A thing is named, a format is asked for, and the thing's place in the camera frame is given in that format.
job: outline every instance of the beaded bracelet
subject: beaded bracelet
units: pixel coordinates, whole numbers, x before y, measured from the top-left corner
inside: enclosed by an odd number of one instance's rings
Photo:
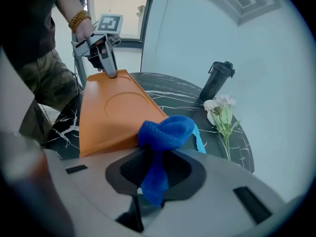
[[[68,26],[71,29],[71,31],[74,33],[76,33],[76,28],[77,26],[86,18],[91,19],[89,13],[85,10],[81,10],[79,11],[73,18],[72,20],[69,22]]]

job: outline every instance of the black water bottle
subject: black water bottle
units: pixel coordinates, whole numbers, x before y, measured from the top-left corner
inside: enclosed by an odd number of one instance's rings
[[[216,61],[209,69],[208,73],[211,75],[199,95],[200,99],[203,101],[213,99],[224,85],[227,78],[233,77],[235,69],[233,69],[233,64],[228,61],[224,63]]]

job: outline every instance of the round table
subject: round table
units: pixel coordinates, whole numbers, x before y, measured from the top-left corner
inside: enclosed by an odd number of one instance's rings
[[[168,115],[184,115],[196,123],[207,154],[227,158],[221,135],[206,118],[201,88],[182,79],[156,73],[131,73],[146,93]],[[46,148],[57,152],[61,159],[78,158],[79,118],[83,92],[78,94],[60,113],[49,134]],[[183,146],[197,149],[194,135]],[[240,125],[230,136],[231,160],[251,173],[254,161],[249,141]]]

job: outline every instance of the orange plastic board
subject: orange plastic board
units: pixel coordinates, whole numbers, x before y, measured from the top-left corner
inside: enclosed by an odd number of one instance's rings
[[[80,157],[136,147],[144,121],[166,118],[126,70],[118,70],[114,79],[106,73],[89,76],[80,112]]]

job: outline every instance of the person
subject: person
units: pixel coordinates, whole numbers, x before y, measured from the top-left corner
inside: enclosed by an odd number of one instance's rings
[[[20,133],[45,146],[52,124],[38,104],[62,111],[79,92],[74,74],[55,49],[55,24],[51,10],[56,5],[70,23],[83,7],[79,0],[15,1],[16,7],[4,10],[1,43],[17,74],[35,96]],[[75,28],[75,33],[81,41],[94,29],[91,20],[85,18]]]

